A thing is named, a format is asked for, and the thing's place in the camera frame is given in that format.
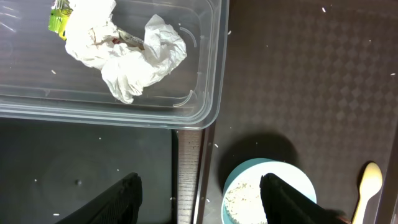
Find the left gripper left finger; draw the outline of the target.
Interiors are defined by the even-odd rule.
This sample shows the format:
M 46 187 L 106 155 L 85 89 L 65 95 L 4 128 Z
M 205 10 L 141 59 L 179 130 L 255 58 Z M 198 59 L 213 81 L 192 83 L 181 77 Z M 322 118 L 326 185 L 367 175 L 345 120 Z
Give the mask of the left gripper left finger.
M 131 172 L 57 224 L 136 224 L 142 205 L 142 180 Z

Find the pale yellow plastic spoon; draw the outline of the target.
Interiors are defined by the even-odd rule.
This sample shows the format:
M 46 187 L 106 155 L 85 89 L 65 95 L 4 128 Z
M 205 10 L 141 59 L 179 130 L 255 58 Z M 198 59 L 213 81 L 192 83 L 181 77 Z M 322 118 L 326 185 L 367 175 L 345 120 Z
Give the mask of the pale yellow plastic spoon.
M 359 200 L 353 215 L 352 224 L 363 224 L 369 199 L 375 196 L 383 183 L 382 172 L 375 162 L 370 162 L 363 172 L 359 185 Z

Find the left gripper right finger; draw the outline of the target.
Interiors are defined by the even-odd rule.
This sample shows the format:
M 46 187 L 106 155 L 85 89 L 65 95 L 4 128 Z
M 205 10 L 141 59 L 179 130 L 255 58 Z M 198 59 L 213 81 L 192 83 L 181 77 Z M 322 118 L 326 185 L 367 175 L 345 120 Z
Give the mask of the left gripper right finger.
M 261 177 L 260 189 L 268 224 L 346 224 L 273 173 Z

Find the white tissue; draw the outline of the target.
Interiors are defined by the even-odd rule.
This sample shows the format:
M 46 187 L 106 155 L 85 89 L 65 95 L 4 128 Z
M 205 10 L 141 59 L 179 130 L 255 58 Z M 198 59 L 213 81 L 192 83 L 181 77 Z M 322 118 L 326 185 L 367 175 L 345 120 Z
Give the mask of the white tissue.
M 111 94 L 125 104 L 169 75 L 187 57 L 184 40 L 153 15 L 144 27 L 142 47 L 112 21 L 115 1 L 70 1 L 65 49 L 75 60 L 96 68 Z

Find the small light blue rice bowl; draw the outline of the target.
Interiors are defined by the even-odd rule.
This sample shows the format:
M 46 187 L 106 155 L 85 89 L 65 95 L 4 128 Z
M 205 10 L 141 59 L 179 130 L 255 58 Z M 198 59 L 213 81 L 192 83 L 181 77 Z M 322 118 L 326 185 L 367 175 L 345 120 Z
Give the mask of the small light blue rice bowl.
M 261 177 L 273 173 L 304 194 L 317 201 L 315 189 L 304 172 L 286 162 L 271 159 L 250 159 L 238 165 L 226 179 L 221 204 L 224 224 L 266 224 L 262 207 Z

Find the yellow green snack wrapper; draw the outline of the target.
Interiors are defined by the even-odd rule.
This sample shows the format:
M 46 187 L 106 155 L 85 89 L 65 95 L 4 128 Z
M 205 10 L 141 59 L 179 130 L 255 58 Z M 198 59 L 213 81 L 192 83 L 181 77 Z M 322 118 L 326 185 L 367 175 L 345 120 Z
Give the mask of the yellow green snack wrapper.
M 73 9 L 69 0 L 54 0 L 51 7 L 48 30 L 58 34 L 62 40 L 66 40 L 65 28 Z

